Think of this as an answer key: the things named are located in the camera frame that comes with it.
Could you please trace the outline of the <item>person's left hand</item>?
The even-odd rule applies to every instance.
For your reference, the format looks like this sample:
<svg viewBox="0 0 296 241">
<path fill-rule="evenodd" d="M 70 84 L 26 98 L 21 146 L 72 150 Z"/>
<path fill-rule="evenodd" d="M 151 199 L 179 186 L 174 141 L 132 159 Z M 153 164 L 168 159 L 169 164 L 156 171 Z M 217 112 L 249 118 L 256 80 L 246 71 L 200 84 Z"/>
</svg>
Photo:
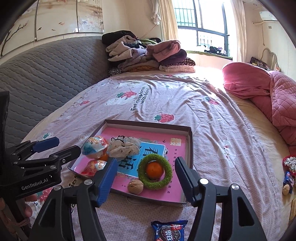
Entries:
<svg viewBox="0 0 296 241">
<path fill-rule="evenodd" d="M 8 224 L 17 231 L 20 231 L 21 240 L 27 240 L 31 228 L 30 228 L 30 217 L 33 211 L 26 202 L 35 202 L 38 197 L 36 194 L 27 196 L 19 200 L 12 200 L 11 198 L 1 198 L 1 210 L 8 209 L 10 211 Z"/>
</svg>

